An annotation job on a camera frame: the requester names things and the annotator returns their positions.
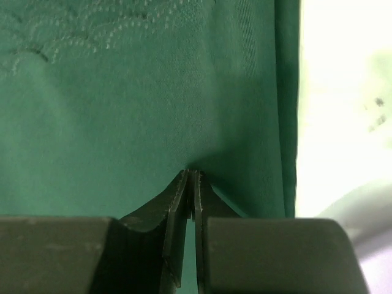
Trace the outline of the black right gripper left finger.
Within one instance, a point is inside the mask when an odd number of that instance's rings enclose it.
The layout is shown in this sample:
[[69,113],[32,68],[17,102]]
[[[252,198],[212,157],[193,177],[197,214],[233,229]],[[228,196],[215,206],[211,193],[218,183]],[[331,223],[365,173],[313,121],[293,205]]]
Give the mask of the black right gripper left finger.
[[90,293],[176,293],[187,223],[187,170],[152,200],[113,219]]

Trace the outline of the dark green cloth placemat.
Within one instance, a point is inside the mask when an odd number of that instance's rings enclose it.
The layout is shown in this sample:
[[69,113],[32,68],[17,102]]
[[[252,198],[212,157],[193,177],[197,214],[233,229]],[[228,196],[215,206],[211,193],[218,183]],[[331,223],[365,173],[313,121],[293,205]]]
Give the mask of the dark green cloth placemat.
[[295,214],[299,1],[2,1],[1,213],[123,216],[182,169]]

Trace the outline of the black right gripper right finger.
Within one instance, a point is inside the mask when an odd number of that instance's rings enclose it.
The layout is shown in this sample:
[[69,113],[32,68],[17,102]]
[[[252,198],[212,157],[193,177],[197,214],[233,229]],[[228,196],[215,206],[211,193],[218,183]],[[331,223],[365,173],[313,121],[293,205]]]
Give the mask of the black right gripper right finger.
[[209,293],[208,257],[207,257],[207,222],[209,217],[237,218],[239,214],[218,196],[210,185],[206,175],[200,170],[193,170],[192,178],[192,219],[195,222],[195,257],[197,285],[199,293]]

